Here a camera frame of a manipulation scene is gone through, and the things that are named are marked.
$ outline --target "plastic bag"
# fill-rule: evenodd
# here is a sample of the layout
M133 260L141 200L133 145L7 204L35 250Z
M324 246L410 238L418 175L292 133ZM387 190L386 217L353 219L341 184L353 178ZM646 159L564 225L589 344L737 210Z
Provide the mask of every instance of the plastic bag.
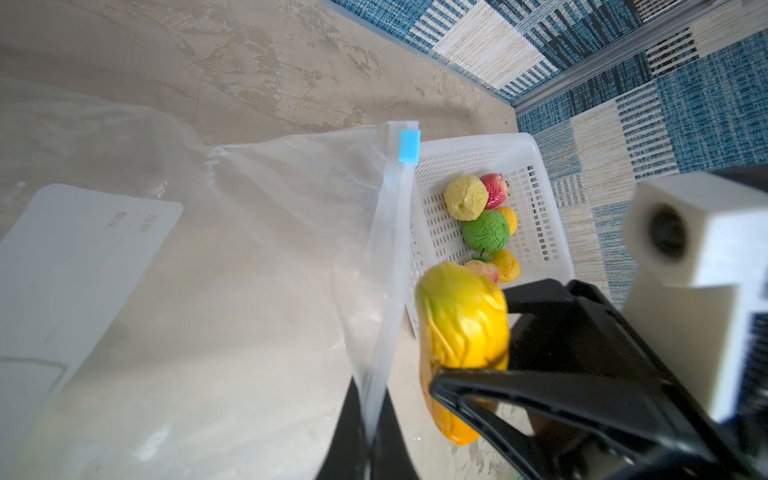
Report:
M12 478L313 478L350 374L374 407L386 387L415 127L211 149L150 108L0 79L0 237L49 184L184 207Z

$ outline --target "clear ziplock bag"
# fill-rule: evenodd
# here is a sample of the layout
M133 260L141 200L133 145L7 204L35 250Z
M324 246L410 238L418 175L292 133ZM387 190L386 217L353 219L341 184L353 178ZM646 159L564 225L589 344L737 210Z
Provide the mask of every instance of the clear ziplock bag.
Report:
M0 79L0 379L44 386L0 394L0 475L313 478L350 375L378 418L415 128L207 147L151 108Z

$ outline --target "round hole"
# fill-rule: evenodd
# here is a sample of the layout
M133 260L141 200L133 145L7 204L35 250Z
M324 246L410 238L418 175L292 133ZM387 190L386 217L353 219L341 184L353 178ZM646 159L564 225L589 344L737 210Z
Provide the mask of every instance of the round hole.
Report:
M687 244L685 223L671 206L659 206L651 215L648 238L656 251L666 258L675 261L683 258Z

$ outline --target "white plastic basket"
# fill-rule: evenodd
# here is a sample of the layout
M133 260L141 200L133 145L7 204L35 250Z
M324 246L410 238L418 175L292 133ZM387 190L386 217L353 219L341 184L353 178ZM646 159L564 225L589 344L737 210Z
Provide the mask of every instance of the white plastic basket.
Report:
M476 135L421 144L411 206L411 276L406 304L413 332L419 322L414 290L426 270L444 261L463 265L472 258L464 243L461 222L448 213L443 192L459 175L497 173L509 182L504 202L518 215L518 229L506 249L520 262L515 281L504 289L554 278L563 284L574 278L552 186L538 145L530 134Z

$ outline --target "gray metal strip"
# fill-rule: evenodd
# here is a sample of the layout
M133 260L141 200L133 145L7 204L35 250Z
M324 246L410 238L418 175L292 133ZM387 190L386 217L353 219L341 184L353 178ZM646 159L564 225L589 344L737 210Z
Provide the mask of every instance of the gray metal strip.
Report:
M532 108L550 101L581 82L634 57L641 51L647 50L699 18L709 15L731 2L738 1L740 0L684 0L575 67L569 68L557 77L546 81L541 87L513 101L511 105L515 108L515 114L522 115Z

